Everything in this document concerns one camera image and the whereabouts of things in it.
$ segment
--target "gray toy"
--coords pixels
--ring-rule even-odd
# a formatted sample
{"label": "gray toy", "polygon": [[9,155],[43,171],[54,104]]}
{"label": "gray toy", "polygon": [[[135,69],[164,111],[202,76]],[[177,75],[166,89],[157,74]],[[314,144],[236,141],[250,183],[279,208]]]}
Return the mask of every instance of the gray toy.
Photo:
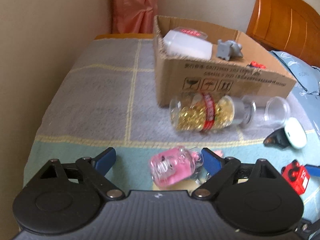
{"label": "gray toy", "polygon": [[230,60],[233,57],[243,57],[241,52],[242,45],[236,43],[235,41],[225,41],[218,40],[218,49],[216,57],[222,58],[224,60]]}

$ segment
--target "teal blanket section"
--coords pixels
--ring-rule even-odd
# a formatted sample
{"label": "teal blanket section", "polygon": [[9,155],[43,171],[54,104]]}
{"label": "teal blanket section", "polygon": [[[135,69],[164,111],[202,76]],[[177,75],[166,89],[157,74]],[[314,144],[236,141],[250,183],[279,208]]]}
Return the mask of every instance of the teal blanket section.
{"label": "teal blanket section", "polygon": [[[297,159],[301,164],[320,165],[319,139],[315,132],[308,133],[308,143],[302,150],[279,150],[264,147],[263,144],[249,146],[217,148],[224,156],[233,156],[243,163],[255,163],[258,158],[266,158],[278,171],[288,164],[288,160]],[[73,163],[83,156],[95,157],[106,147],[94,147],[67,142],[47,143],[35,141],[24,172],[24,184],[51,158],[58,158],[62,163]],[[148,169],[148,160],[154,154],[166,149],[115,147],[116,164],[106,177],[126,193],[130,189],[151,190],[152,180]],[[320,207],[320,179],[313,177],[307,191],[302,195],[305,204],[304,217],[315,221]]]}

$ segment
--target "wooden bed frame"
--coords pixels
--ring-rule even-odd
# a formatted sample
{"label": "wooden bed frame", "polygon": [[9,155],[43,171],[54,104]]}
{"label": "wooden bed frame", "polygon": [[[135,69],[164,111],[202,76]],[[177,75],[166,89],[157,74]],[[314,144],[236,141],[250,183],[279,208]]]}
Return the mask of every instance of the wooden bed frame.
{"label": "wooden bed frame", "polygon": [[303,0],[256,0],[247,35],[320,67],[320,15]]}

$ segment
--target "curtain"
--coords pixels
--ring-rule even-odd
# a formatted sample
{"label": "curtain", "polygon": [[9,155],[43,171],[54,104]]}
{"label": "curtain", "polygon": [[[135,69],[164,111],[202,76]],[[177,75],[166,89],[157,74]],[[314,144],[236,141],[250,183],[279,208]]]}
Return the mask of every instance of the curtain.
{"label": "curtain", "polygon": [[152,33],[157,0],[113,0],[113,33]]}

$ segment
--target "clear plastic jar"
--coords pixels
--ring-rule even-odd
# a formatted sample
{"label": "clear plastic jar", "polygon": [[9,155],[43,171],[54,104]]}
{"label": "clear plastic jar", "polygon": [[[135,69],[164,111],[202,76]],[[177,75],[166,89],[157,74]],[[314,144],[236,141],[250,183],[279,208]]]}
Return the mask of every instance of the clear plastic jar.
{"label": "clear plastic jar", "polygon": [[284,98],[224,96],[219,101],[208,93],[183,92],[170,102],[171,124],[177,131],[206,131],[229,125],[281,127],[290,117]]}
{"label": "clear plastic jar", "polygon": [[154,155],[149,162],[153,182],[159,188],[166,188],[190,177],[203,164],[199,148],[190,150],[178,146]]}

